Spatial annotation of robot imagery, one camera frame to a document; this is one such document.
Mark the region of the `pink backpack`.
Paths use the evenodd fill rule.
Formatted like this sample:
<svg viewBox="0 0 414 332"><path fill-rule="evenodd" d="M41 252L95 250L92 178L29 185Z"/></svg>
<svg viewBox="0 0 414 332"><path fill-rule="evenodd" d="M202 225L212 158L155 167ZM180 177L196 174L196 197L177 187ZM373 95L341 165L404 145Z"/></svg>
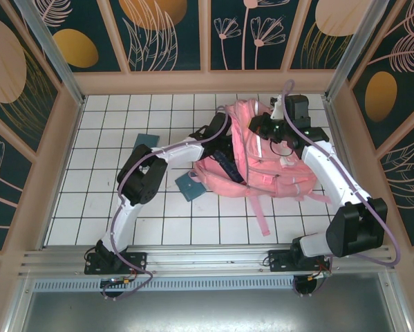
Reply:
<svg viewBox="0 0 414 332"><path fill-rule="evenodd" d="M328 196L313 192L317 177L292 150L288 149L285 142L272 152L269 142L248 128L254 116L265 112L271 113L269 107L251 99L238 100L226 105L225 110L232 121L230 129L234 159L244 183L233 182L213 157L207 157L194 163L193 171L202 184L221 196L247 197L263 236L268 236L270 229L263 215L259 196L292 197L297 201L309 196L316 201L331 202Z"/></svg>

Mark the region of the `navy book with grid print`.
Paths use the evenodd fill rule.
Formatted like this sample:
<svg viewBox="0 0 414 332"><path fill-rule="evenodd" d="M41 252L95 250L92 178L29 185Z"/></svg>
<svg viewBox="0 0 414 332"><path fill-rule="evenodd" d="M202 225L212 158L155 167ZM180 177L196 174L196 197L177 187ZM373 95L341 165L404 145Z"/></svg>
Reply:
<svg viewBox="0 0 414 332"><path fill-rule="evenodd" d="M234 152L232 150L216 150L213 153L213 158L233 182L240 184L244 183L244 179L236 166Z"/></svg>

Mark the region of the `teal notebook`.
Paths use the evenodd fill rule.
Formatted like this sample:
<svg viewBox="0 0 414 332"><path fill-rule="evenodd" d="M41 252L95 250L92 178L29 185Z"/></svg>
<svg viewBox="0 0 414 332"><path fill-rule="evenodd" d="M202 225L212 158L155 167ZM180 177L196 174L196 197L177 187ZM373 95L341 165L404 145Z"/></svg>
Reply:
<svg viewBox="0 0 414 332"><path fill-rule="evenodd" d="M140 145L146 145L148 148L154 148L158 146L160 137L153 134L139 133L133 146L134 149Z"/></svg>
<svg viewBox="0 0 414 332"><path fill-rule="evenodd" d="M193 170L178 177L175 183L187 202L193 201L207 191Z"/></svg>

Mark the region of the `grey metal panel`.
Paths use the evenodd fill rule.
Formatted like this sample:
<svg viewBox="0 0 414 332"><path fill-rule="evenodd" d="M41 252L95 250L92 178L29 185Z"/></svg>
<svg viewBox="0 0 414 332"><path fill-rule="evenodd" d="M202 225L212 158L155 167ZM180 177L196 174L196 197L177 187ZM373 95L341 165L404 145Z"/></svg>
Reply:
<svg viewBox="0 0 414 332"><path fill-rule="evenodd" d="M377 291L155 291L120 301L97 293L35 293L17 332L408 332Z"/></svg>

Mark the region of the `aluminium corner post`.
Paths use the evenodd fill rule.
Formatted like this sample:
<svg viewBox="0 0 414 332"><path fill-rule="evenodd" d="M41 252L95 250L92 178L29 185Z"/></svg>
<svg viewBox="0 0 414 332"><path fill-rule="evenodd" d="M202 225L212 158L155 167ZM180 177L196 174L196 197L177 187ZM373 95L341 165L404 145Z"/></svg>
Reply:
<svg viewBox="0 0 414 332"><path fill-rule="evenodd" d="M386 17L385 12L390 1L395 0L371 0L337 65L327 89L322 95L324 102L331 102L337 96L355 62L361 57L362 51L366 49L366 44L371 39L380 20Z"/></svg>
<svg viewBox="0 0 414 332"><path fill-rule="evenodd" d="M53 36L39 16L35 4L32 0L14 1L22 17L27 21L28 26L31 28L38 42L45 50L46 55L52 62L55 70L59 74L60 78L62 78L62 82L72 95L74 101L76 101L79 106L82 106L84 94L79 88L78 83L73 76L73 72L62 56L60 49L57 47Z"/></svg>

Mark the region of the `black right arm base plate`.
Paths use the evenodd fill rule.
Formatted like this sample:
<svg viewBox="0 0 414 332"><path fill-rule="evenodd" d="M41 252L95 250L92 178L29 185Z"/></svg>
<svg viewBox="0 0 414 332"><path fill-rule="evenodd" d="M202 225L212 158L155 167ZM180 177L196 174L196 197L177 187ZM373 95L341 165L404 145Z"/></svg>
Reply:
<svg viewBox="0 0 414 332"><path fill-rule="evenodd" d="M269 250L271 272L308 273L329 272L330 262L324 256L305 257L291 250Z"/></svg>

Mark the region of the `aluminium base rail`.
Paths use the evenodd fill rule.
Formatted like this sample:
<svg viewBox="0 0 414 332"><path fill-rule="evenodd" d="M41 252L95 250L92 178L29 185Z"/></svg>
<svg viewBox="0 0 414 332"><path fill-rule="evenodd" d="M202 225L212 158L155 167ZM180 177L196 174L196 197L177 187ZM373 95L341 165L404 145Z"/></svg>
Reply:
<svg viewBox="0 0 414 332"><path fill-rule="evenodd" d="M199 277L266 275L270 272L267 254L270 250L287 250L285 244L261 245L159 245L129 246L128 252L147 253L147 270L154 277ZM49 246L25 252L21 277L85 278L86 246Z"/></svg>

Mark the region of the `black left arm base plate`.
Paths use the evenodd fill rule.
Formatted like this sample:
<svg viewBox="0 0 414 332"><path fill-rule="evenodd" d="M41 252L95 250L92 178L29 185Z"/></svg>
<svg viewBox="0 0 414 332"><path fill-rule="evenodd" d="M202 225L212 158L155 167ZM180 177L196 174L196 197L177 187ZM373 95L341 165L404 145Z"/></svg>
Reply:
<svg viewBox="0 0 414 332"><path fill-rule="evenodd" d="M146 268L147 254L145 252L122 252L121 255L130 264L139 268ZM125 264L113 252L101 255L98 252L89 253L86 256L84 267L85 275L129 275L132 267Z"/></svg>

